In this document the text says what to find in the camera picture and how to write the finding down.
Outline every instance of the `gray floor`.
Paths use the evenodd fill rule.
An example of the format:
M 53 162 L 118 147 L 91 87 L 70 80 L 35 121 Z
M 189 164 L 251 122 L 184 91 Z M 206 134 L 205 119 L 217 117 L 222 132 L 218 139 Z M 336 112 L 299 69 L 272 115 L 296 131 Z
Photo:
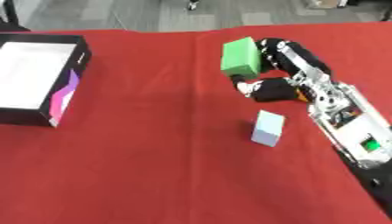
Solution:
M 141 32 L 204 31 L 239 25 L 378 21 L 386 3 L 310 10 L 304 0 L 15 0 L 22 25 L 33 30 L 124 29 Z

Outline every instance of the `green cube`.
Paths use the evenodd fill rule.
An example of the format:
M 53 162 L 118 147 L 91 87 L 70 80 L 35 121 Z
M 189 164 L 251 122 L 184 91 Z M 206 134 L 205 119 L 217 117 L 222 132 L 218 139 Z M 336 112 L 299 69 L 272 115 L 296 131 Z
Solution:
M 241 74 L 245 79 L 255 79 L 261 72 L 260 52 L 255 41 L 242 38 L 223 46 L 220 70 L 228 77 Z

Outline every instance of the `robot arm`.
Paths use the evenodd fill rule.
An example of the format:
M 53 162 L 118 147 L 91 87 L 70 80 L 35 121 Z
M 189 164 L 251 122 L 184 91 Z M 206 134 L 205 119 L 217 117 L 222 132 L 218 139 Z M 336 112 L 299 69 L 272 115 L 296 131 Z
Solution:
M 262 69 L 285 71 L 289 77 L 261 79 L 248 84 L 231 77 L 234 86 L 257 102 L 308 101 L 308 113 L 335 148 L 361 169 L 372 169 L 392 158 L 389 123 L 354 87 L 333 80 L 331 69 L 300 44 L 280 38 L 256 42 Z

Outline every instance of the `table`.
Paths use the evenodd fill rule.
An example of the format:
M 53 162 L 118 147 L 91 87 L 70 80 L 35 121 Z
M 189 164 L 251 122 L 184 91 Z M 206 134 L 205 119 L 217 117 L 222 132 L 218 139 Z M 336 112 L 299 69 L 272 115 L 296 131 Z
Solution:
M 0 125 L 0 222 L 390 223 L 303 103 L 244 99 L 220 59 L 246 36 L 298 41 L 391 121 L 391 28 L 72 32 L 94 57 L 59 128 Z M 249 141 L 259 109 L 287 118 L 275 148 Z

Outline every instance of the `cube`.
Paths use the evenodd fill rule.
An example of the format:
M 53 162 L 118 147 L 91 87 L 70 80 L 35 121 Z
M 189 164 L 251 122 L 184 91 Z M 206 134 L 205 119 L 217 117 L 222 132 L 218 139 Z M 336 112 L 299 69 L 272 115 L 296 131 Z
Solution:
M 223 46 L 220 70 L 228 77 L 242 74 L 245 79 L 256 79 L 261 72 L 260 52 L 251 38 L 242 38 Z
M 283 126 L 283 116 L 260 110 L 253 131 L 252 141 L 274 147 L 282 135 Z

